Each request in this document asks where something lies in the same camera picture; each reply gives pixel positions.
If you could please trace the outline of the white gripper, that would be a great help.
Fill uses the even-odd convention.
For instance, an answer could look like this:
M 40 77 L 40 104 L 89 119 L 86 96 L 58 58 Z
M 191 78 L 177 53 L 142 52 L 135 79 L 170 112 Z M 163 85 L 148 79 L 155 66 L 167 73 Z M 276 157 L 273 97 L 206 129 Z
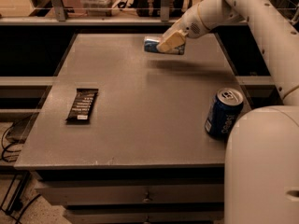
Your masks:
M 200 17 L 199 6 L 189 8 L 160 38 L 156 46 L 161 53 L 182 53 L 188 38 L 199 38 L 209 33 Z

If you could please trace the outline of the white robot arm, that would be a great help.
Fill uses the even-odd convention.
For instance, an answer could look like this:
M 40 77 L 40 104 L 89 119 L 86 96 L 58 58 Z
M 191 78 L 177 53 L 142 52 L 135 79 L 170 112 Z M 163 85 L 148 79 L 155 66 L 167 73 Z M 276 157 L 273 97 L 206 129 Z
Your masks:
M 273 85 L 282 100 L 251 110 L 227 141 L 224 224 L 299 224 L 299 34 L 269 0 L 204 0 L 162 36 L 160 52 L 246 21 L 268 73 L 243 85 Z

